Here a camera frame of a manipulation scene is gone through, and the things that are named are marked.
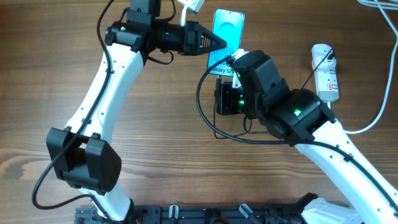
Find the blue screen smartphone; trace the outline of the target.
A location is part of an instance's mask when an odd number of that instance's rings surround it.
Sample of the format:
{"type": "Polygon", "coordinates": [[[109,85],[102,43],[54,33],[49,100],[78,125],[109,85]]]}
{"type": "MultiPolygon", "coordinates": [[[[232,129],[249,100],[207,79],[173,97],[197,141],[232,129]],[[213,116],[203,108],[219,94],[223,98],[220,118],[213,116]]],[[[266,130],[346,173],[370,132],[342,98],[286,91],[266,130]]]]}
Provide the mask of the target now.
{"type": "Polygon", "coordinates": [[[213,33],[226,42],[226,47],[209,53],[208,68],[240,48],[244,19],[243,12],[220,8],[215,10],[213,33]]]}

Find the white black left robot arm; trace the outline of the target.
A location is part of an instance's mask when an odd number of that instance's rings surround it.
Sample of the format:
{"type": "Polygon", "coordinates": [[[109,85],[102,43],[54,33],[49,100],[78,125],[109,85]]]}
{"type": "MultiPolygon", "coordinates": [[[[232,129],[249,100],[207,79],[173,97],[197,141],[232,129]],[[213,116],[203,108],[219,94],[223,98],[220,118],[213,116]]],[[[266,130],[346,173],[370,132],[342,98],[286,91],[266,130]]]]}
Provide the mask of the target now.
{"type": "Polygon", "coordinates": [[[63,129],[46,138],[48,166],[58,179],[88,197],[106,223],[139,223],[133,201],[118,183],[121,158],[111,147],[127,94],[154,50],[196,56],[226,42],[195,21],[160,17],[160,1],[132,1],[121,18],[99,33],[103,58],[82,104],[63,129]]]}

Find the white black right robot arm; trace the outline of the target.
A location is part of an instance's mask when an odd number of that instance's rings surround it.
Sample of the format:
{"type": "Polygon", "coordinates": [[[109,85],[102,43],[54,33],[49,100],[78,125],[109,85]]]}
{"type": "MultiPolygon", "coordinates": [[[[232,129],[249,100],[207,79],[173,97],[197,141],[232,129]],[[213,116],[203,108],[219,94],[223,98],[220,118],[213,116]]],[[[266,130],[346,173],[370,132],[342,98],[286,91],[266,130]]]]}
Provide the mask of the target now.
{"type": "Polygon", "coordinates": [[[365,223],[397,223],[397,189],[363,156],[333,111],[308,89],[291,90],[270,56],[242,49],[224,56],[235,87],[220,92],[220,114],[244,114],[313,161],[365,223]]]}

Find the white charger adapter plug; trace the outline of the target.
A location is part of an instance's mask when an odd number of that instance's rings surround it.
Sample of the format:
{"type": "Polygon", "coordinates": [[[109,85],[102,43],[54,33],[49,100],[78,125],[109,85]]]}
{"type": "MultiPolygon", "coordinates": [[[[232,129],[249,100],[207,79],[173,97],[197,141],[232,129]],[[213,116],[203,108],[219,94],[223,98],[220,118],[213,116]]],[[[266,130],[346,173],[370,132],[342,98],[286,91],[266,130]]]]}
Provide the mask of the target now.
{"type": "Polygon", "coordinates": [[[327,70],[336,68],[335,53],[328,53],[326,55],[313,55],[312,68],[314,70],[327,70]]]}

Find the white power strip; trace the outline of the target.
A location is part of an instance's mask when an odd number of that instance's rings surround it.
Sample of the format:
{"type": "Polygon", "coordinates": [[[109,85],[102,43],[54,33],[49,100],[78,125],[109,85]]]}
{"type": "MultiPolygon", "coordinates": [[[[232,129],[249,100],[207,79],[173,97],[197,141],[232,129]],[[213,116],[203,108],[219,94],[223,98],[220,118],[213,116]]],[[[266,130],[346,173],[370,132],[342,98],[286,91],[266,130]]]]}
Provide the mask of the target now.
{"type": "MultiPolygon", "coordinates": [[[[315,44],[312,47],[313,55],[326,55],[334,49],[327,44],[315,44]]],[[[330,104],[339,99],[338,79],[335,69],[314,70],[315,87],[318,97],[325,103],[330,104]]]]}

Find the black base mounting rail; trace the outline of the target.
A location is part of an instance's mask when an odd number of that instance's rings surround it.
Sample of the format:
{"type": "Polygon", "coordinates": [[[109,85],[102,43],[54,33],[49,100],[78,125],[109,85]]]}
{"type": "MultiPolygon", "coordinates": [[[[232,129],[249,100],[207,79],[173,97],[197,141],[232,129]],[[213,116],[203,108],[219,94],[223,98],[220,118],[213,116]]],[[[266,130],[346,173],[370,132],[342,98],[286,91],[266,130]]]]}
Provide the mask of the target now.
{"type": "Polygon", "coordinates": [[[293,204],[266,206],[216,206],[179,207],[172,205],[136,205],[123,223],[174,224],[174,223],[305,223],[293,204]]]}

